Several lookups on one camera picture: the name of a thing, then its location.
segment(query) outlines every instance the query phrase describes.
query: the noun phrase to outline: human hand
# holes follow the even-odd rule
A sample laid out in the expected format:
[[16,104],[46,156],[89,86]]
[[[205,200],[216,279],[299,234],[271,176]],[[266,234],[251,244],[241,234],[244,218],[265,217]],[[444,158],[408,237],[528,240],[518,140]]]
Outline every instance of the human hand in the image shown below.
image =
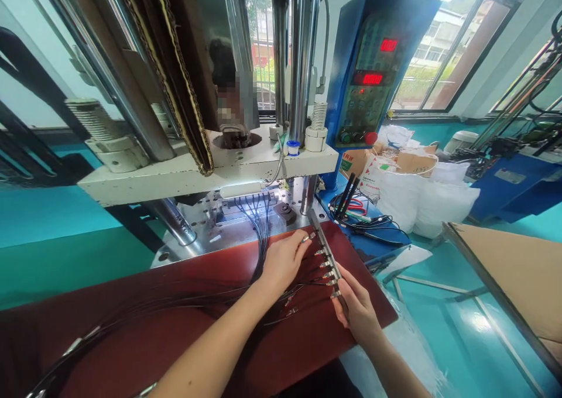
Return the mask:
[[335,314],[342,325],[351,331],[357,343],[364,347],[374,335],[382,333],[382,328],[371,304],[369,292],[346,268],[339,263],[337,265],[342,276],[338,286],[347,304],[348,314],[344,313],[340,301],[333,298]]
[[308,235],[306,231],[297,230],[291,237],[273,243],[265,257],[263,273],[258,281],[271,292],[277,300],[293,282],[300,268],[304,253],[312,243],[302,240]]

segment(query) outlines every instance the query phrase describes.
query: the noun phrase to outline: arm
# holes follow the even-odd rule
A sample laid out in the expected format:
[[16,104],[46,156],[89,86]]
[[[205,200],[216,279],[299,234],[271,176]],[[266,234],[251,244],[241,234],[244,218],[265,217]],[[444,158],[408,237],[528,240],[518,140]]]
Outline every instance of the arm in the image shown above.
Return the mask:
[[389,398],[430,398],[431,394],[386,339],[367,290],[344,267],[338,267],[343,277],[338,285],[349,312],[346,316],[340,302],[334,299],[336,315],[365,350],[386,394]]
[[306,233],[268,249],[262,276],[168,369],[150,398],[220,397],[248,337],[294,280],[311,241]]

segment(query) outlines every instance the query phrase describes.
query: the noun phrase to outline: red work surface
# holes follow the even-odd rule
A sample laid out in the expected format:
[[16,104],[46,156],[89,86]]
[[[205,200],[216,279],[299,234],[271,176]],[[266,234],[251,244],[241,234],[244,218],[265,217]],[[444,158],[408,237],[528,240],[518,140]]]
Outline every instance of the red work surface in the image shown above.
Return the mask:
[[[381,326],[394,322],[394,309],[339,227],[332,222],[322,227],[336,260],[369,290]],[[314,240],[296,283],[325,271],[318,268],[317,249]],[[118,314],[120,305],[128,308],[171,294],[215,294],[247,285],[257,254],[257,242],[248,243],[1,312],[0,395],[26,395],[76,338]],[[354,346],[353,337],[335,317],[330,294],[330,287],[307,285],[288,306],[275,305],[248,341],[225,396],[279,393]],[[263,326],[283,318],[291,308],[298,311]],[[140,392],[157,381],[225,309],[175,308],[128,322],[78,363],[61,396],[122,398]]]

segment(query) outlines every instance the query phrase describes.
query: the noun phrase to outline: blue machine cabinet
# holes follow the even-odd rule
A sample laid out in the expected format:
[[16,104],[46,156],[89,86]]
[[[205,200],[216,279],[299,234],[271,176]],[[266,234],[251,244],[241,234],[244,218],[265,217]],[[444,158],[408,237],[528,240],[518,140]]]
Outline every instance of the blue machine cabinet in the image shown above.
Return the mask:
[[481,189],[470,212],[473,221],[499,217],[516,222],[562,201],[562,165],[517,153],[500,158],[472,187]]
[[[343,153],[375,143],[410,60],[440,5],[439,0],[350,0],[341,8],[326,116],[327,143],[340,156],[336,171],[322,175],[326,190],[317,194],[327,211],[346,184],[339,172]],[[380,215],[376,207],[369,207],[369,217]],[[367,266],[385,266],[410,245],[410,239],[392,229],[392,223],[386,226],[390,229],[374,233],[386,242],[342,227]]]

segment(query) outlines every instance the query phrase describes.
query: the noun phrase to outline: control panel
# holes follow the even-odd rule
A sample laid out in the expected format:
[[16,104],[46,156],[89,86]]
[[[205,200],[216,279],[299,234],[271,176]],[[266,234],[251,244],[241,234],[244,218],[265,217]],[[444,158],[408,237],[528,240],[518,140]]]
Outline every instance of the control panel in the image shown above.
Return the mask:
[[344,5],[328,88],[328,144],[340,150],[373,145],[439,5],[438,0],[351,0]]

